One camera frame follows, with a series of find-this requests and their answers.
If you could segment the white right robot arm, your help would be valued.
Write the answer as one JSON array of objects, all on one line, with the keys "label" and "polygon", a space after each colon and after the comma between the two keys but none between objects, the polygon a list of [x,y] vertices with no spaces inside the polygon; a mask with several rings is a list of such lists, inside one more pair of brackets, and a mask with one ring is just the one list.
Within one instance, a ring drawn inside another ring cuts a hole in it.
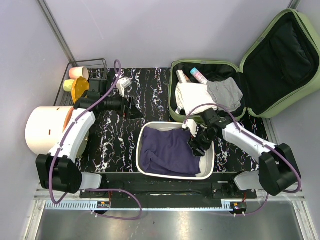
[{"label": "white right robot arm", "polygon": [[242,127],[230,115],[220,117],[209,108],[201,113],[203,126],[186,118],[183,129],[189,130],[188,144],[197,156],[204,156],[214,138],[219,137],[237,146],[258,164],[256,171],[237,173],[227,185],[228,195],[239,198],[246,190],[264,190],[269,195],[297,193],[301,189],[301,174],[290,146],[275,144],[257,137]]}]

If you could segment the grey garment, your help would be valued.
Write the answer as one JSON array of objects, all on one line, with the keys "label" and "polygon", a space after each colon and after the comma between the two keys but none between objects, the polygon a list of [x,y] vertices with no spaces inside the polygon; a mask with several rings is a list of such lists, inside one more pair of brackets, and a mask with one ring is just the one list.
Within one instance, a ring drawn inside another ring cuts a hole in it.
[{"label": "grey garment", "polygon": [[207,91],[216,104],[225,106],[229,112],[235,112],[242,105],[244,95],[232,77],[223,81],[209,81]]}]

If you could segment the white grey cloth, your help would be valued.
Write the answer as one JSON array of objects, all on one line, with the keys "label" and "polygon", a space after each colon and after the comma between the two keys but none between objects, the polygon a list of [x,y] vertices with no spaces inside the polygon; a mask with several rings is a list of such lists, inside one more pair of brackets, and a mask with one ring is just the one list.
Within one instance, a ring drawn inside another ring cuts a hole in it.
[{"label": "white grey cloth", "polygon": [[201,83],[178,83],[175,89],[175,99],[177,108],[184,110],[186,116],[197,106],[215,104],[207,85]]}]

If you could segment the green hard-shell suitcase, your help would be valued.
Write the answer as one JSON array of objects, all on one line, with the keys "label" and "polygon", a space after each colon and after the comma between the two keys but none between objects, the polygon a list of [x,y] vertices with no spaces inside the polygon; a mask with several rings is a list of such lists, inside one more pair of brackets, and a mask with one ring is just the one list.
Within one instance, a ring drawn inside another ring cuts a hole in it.
[{"label": "green hard-shell suitcase", "polygon": [[198,69],[209,81],[233,78],[243,93],[236,119],[244,114],[272,118],[320,88],[320,37],[308,17],[295,9],[281,11],[244,55],[240,65],[212,59],[181,59],[171,65],[168,109],[177,122],[178,70]]}]

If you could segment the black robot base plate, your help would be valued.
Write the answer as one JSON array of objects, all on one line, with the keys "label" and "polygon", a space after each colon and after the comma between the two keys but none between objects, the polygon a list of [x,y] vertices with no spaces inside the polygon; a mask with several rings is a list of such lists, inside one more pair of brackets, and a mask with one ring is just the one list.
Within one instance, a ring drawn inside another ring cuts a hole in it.
[{"label": "black robot base plate", "polygon": [[138,205],[133,194],[144,209],[211,209],[222,208],[222,200],[241,202],[254,200],[253,190],[241,191],[232,183],[234,173],[213,173],[205,180],[182,180],[147,176],[142,173],[104,173],[102,192],[86,190],[82,199],[111,198],[113,209],[133,209]]}]

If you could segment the navy blue garment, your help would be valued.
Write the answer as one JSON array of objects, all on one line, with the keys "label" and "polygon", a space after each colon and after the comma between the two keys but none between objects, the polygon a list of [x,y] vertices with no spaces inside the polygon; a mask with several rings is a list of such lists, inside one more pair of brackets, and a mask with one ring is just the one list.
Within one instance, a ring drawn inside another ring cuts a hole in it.
[{"label": "navy blue garment", "polygon": [[176,128],[160,131],[146,127],[142,133],[140,168],[150,174],[195,177],[201,172],[200,157],[188,145],[191,133]]}]

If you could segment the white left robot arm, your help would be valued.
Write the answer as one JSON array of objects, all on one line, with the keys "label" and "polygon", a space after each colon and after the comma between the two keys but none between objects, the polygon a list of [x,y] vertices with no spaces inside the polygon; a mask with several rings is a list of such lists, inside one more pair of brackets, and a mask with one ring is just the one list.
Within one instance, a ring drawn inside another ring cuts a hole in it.
[{"label": "white left robot arm", "polygon": [[102,182],[102,176],[97,173],[81,172],[76,166],[76,159],[80,155],[80,149],[84,146],[90,128],[96,121],[97,113],[115,111],[126,120],[143,117],[134,99],[125,98],[125,89],[130,85],[131,80],[123,77],[115,84],[117,93],[107,96],[112,87],[108,80],[90,80],[89,89],[85,90],[75,102],[69,122],[58,142],[47,154],[39,154],[36,158],[35,163],[42,188],[70,194],[90,189],[97,198],[103,198],[108,193],[108,186]]}]

